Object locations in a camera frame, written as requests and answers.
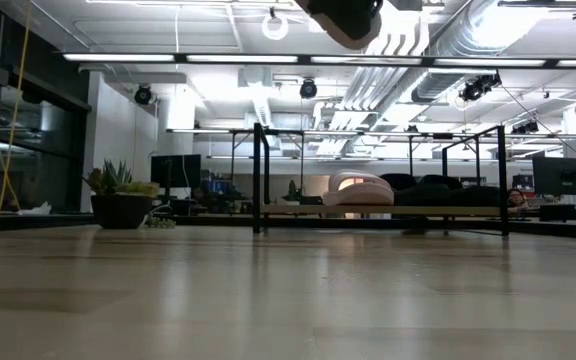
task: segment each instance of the potted plant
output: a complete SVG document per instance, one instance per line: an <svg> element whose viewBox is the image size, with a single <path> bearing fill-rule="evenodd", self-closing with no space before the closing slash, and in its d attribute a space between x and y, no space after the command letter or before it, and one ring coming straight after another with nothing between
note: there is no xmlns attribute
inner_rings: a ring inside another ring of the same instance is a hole
<svg viewBox="0 0 576 360"><path fill-rule="evenodd" d="M115 168L109 160L94 169L84 181L95 193L91 197L95 220L104 229L136 229L150 213L159 185L132 182L125 162Z"/></svg>
<svg viewBox="0 0 576 360"><path fill-rule="evenodd" d="M286 205L299 205L301 200L301 189L297 189L295 182L290 180L290 184L288 184L288 195L282 196L281 198L286 200Z"/></svg>

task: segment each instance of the floor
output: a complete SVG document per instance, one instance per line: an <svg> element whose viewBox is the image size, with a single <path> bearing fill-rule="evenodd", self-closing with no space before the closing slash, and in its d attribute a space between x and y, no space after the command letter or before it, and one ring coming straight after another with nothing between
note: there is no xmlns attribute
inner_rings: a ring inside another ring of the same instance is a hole
<svg viewBox="0 0 576 360"><path fill-rule="evenodd" d="M576 359L576 240L1 232L0 359Z"/></svg>

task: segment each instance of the computer monitor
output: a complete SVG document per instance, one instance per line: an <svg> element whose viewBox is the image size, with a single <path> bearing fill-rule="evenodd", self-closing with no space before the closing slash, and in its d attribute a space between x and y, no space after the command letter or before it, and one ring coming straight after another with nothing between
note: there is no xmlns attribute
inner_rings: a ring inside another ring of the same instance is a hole
<svg viewBox="0 0 576 360"><path fill-rule="evenodd" d="M195 188L201 184L201 155L153 156L150 166L150 181L166 189Z"/></svg>
<svg viewBox="0 0 576 360"><path fill-rule="evenodd" d="M532 171L535 193L576 195L576 159L535 157Z"/></svg>

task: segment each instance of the black planter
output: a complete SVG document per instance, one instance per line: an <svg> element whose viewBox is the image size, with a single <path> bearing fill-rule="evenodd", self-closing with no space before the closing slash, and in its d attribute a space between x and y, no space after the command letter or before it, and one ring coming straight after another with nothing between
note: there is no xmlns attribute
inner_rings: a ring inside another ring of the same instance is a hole
<svg viewBox="0 0 576 360"><path fill-rule="evenodd" d="M136 229L152 208L152 198L130 195L93 195L92 211L104 229Z"/></svg>

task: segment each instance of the ceiling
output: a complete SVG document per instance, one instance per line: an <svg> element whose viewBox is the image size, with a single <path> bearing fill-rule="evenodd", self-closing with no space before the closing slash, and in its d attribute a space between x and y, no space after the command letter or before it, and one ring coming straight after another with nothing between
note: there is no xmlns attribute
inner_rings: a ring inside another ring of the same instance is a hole
<svg viewBox="0 0 576 360"><path fill-rule="evenodd" d="M294 6L277 10L288 17L289 31L285 38L275 41L261 31L267 8L135 6L125 1L113 4L95 1L98 0L33 0L33 31L64 52L351 53L327 34L309 30L308 16ZM431 36L464 1L444 0L443 11L425 15ZM23 19L24 3L25 0L0 0L0 9L19 21ZM571 19L574 12L546 12L525 36L500 55L576 56L576 21ZM507 20L508 26L512 26L512 21ZM203 126L219 127L220 120L243 119L245 113L255 111L250 96L238 88L240 68L131 65L115 66L111 71L185 73L201 97L197 119ZM273 80L277 76L296 79L274 81L281 83L281 88L275 86L268 92L270 110L312 115L317 102L343 98L353 83L357 68L275 66L270 71ZM519 119L517 117L524 114L526 108L536 109L540 119L552 130L560 129L562 111L576 99L576 71L506 70L500 76L503 85L519 103L508 92L497 88L466 111L457 109L449 99L443 99L421 113L423 122L410 120L416 122L420 131L461 131L464 123L466 129L474 131L498 123L512 125L512 119ZM316 80L319 93L314 100L299 97L304 77ZM173 91L174 85L153 84L153 89L165 97Z"/></svg>

